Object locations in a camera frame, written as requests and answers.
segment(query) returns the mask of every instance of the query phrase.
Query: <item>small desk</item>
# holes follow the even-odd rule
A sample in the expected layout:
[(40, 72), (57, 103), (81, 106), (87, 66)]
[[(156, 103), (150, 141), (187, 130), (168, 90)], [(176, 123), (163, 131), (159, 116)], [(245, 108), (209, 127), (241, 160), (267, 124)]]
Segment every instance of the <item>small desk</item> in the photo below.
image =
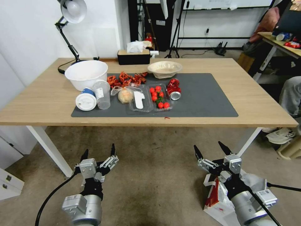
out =
[[(57, 59), (0, 112), (0, 125), (26, 125), (45, 151), (68, 177), (72, 170), (42, 126), (211, 126), (248, 127), (233, 152), (242, 155), (261, 127), (295, 127), (297, 122), (273, 100), (233, 59), (169, 59), (183, 66), (182, 73), (211, 73), (238, 117), (75, 118), (71, 113), (80, 93), (59, 74), (57, 67), (70, 61)], [(151, 59), (151, 63), (162, 59)], [(108, 73), (141, 73), (148, 65), (107, 62)]]
[[(280, 51), (285, 52), (286, 54), (298, 59), (299, 57), (301, 57), (301, 49), (294, 49), (291, 47), (287, 47), (284, 45), (284, 41), (277, 41), (276, 38), (274, 36), (272, 36), (271, 32), (259, 32), (259, 35), (262, 36), (263, 41), (271, 44), (273, 46), (273, 48), (271, 49), (271, 51), (269, 52), (269, 54), (267, 55), (267, 57), (265, 58), (264, 62), (262, 63), (262, 65), (260, 66), (260, 71), (263, 72), (265, 70), (265, 68), (267, 67), (268, 63), (270, 62), (271, 58), (273, 57), (275, 51), (277, 49), (279, 49)], [(262, 75), (261, 72), (257, 72), (254, 76), (253, 79), (255, 81), (258, 81), (258, 79), (260, 78), (260, 76)]]

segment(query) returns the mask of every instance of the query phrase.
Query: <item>white sneaker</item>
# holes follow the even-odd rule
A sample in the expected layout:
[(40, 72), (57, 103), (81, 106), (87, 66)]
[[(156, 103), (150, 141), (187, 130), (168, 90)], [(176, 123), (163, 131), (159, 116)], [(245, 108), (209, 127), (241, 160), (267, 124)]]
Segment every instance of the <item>white sneaker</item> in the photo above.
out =
[(292, 140), (294, 136), (296, 136), (296, 133), (288, 128), (282, 128), (266, 135), (269, 142), (274, 144), (285, 144), (286, 142)]
[(274, 128), (267, 128), (267, 127), (264, 127), (262, 128), (262, 132), (265, 132), (265, 133), (271, 133), (271, 132), (274, 132), (275, 130), (277, 130), (278, 127), (274, 127)]

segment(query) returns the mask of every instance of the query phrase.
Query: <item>dark gray table mat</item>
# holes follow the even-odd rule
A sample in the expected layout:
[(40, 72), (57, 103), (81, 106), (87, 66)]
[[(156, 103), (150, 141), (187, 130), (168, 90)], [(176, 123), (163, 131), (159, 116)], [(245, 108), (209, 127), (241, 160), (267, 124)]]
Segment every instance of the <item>dark gray table mat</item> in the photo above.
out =
[[(173, 109), (161, 112), (131, 111), (129, 104), (122, 104), (117, 95), (111, 96), (109, 109), (100, 110), (97, 106), (91, 111), (82, 111), (75, 107), (72, 117), (237, 117), (238, 114), (218, 83), (209, 73), (176, 74), (173, 78), (180, 81), (181, 98), (172, 101)], [(147, 77), (146, 85), (171, 80), (156, 79), (153, 74)]]

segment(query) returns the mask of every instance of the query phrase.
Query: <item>plastic bag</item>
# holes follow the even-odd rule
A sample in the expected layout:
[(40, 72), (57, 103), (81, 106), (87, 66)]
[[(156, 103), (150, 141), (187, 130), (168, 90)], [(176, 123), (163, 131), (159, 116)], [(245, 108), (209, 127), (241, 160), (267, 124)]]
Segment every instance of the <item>plastic bag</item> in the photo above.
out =
[(115, 96), (118, 93), (118, 100), (122, 104), (128, 104), (134, 98), (134, 91), (141, 92), (141, 89), (131, 85), (126, 87), (115, 86), (111, 91), (111, 96)]

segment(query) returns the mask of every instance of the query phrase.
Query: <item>white plastic bowl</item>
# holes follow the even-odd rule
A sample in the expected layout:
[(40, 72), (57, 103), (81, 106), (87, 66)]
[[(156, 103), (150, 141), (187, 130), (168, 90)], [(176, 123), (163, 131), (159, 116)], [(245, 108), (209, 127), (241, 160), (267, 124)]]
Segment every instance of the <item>white plastic bowl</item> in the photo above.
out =
[(79, 91), (92, 88), (96, 80), (107, 80), (108, 65), (102, 61), (81, 61), (71, 65), (65, 71), (65, 76)]
[(147, 67), (156, 78), (171, 78), (180, 70), (182, 65), (172, 61), (159, 61)]

